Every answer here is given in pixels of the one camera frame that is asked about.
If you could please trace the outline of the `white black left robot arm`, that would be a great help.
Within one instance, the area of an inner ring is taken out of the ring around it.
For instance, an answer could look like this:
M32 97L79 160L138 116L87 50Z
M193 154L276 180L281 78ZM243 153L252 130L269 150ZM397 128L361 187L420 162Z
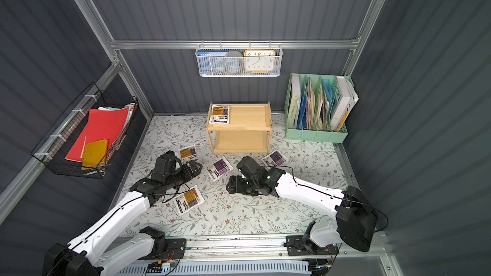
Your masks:
M161 155L150 174L131 186L129 193L93 226L69 243L55 244L46 252L42 275L115 275L141 258L178 258L184 251L183 243L167 243L165 233L151 226L114 249L109 247L169 190L178 191L202 169L195 160L182 163L173 151Z

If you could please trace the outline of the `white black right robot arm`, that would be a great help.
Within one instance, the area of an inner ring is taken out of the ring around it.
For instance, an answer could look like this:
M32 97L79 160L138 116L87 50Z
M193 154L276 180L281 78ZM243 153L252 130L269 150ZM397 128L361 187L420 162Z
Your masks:
M331 244L344 243L360 252L370 250L378 210L357 187L332 189L296 178L288 166L260 166L251 157L237 164L240 175L231 176L229 194L274 196L293 200L328 215L334 224L313 221L303 236L304 249L315 253Z

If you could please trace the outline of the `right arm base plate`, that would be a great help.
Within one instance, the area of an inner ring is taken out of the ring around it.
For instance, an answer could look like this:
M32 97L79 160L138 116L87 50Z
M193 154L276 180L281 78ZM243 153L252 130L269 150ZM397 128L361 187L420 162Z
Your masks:
M330 244L326 247L319 247L310 240L304 240L302 235L286 236L286 242L283 244L287 249L289 256L335 256L339 254L339 248L336 244Z

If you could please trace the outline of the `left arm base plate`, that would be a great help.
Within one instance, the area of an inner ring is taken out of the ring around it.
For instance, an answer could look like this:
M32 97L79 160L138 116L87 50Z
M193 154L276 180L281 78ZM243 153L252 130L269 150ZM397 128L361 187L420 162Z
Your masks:
M184 257L187 240L184 238L160 239L154 243L151 252L139 260L178 260Z

